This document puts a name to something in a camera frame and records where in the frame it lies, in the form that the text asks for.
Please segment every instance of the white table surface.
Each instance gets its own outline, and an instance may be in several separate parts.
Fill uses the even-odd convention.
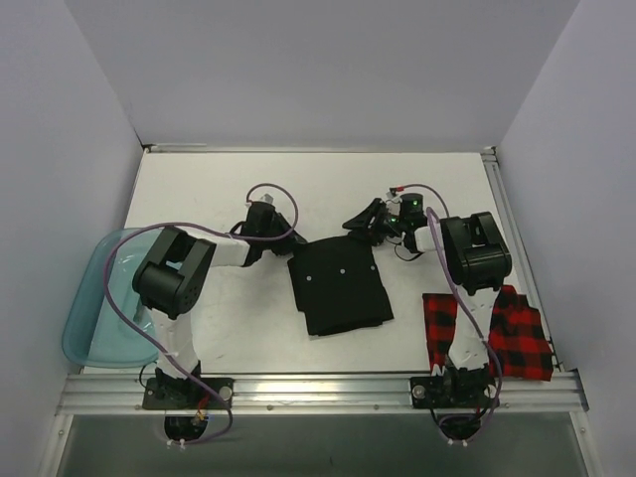
[[[295,197],[297,230],[310,241],[343,235],[341,224],[374,197],[384,197],[390,186],[415,182],[434,187],[451,215],[490,211],[501,228],[479,154],[306,152],[146,154],[126,226],[186,221],[227,231],[244,219],[245,192],[260,182],[279,184]],[[274,197],[291,222],[284,196],[262,192]],[[418,192],[443,216],[432,194]],[[374,254],[395,320],[320,338],[307,334],[304,315],[296,310],[287,257],[267,252],[249,268],[211,269],[193,310],[203,372],[427,371],[421,294],[450,292],[437,257],[428,253],[406,263],[389,244],[376,247]],[[506,282],[526,291],[514,270]]]

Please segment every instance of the white wall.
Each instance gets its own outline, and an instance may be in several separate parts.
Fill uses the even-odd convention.
[[[67,0],[144,143],[499,144],[577,0]]]
[[[67,372],[67,314],[141,150],[62,0],[4,0],[0,45],[0,475],[28,476]]]
[[[609,475],[636,453],[636,2],[581,0],[500,149],[567,365]]]

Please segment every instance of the plaid fabric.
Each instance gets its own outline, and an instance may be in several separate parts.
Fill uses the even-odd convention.
[[[426,294],[424,328],[430,367],[442,368],[455,334],[457,302],[453,295]],[[552,350],[541,324],[539,310],[531,308],[525,295],[504,285],[495,301],[488,342],[499,358],[504,376],[549,381],[553,375]],[[493,363],[490,373],[497,375]]]

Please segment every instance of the metal rail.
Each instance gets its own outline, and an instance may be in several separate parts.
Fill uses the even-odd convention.
[[[236,414],[417,413],[411,407],[409,379],[427,374],[236,375]],[[148,415],[164,410],[141,408],[144,389],[128,374],[73,375],[67,378],[58,414]],[[502,412],[586,410],[576,373],[555,373],[549,383],[504,380]],[[170,414],[191,414],[171,410]]]

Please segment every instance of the plastic bin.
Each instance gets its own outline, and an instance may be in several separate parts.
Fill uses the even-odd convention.
[[[105,237],[95,248],[84,273],[62,338],[67,358],[81,366],[96,368],[137,368],[157,359],[156,348],[128,328],[104,300],[102,271],[112,248],[134,232],[126,229]],[[126,316],[154,336],[148,313],[132,290],[135,270],[159,231],[132,239],[117,253],[110,270],[109,286],[115,302]]]

